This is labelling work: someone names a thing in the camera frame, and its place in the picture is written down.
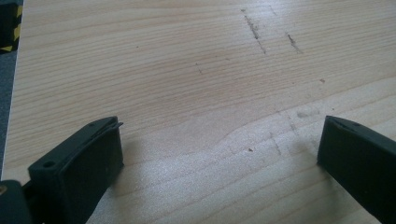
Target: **yellow stripe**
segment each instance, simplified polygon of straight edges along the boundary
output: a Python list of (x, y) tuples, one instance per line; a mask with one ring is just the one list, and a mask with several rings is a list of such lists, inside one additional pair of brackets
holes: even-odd
[(19, 17), (22, 14), (22, 11), (23, 11), (23, 6), (18, 6), (17, 17)]
[(0, 49), (5, 50), (5, 51), (12, 51), (12, 46), (0, 48)]
[(14, 41), (18, 39), (18, 37), (20, 37), (20, 33), (21, 33), (21, 25), (18, 24), (17, 28), (14, 29)]

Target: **gray floor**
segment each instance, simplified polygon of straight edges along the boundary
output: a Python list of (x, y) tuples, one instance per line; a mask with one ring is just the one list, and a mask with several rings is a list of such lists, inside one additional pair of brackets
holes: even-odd
[[(6, 3), (17, 3), (21, 5), (22, 2), (22, 0), (0, 0), (0, 5)], [(16, 60), (16, 51), (7, 54), (0, 54), (0, 178), (3, 170), (4, 149), (6, 146), (9, 109), (11, 105)]]

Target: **table surface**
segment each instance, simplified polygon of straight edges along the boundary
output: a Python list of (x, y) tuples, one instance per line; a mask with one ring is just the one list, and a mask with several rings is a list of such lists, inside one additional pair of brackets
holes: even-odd
[(396, 139), (391, 0), (36, 0), (4, 179), (116, 115), (89, 223), (377, 223), (316, 165), (326, 115)]

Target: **wood grain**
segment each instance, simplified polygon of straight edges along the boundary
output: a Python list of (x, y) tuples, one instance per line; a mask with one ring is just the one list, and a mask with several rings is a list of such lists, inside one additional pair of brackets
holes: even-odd
[(378, 223), (316, 166), (326, 115), (396, 139), (396, 4), (27, 1), (3, 178), (117, 115), (90, 223)]

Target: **black and yellow striped tape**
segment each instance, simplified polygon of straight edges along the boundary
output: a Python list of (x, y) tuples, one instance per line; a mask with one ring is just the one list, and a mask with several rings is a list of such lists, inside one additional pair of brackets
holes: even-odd
[(21, 32), (22, 6), (0, 5), (0, 54), (18, 49)]

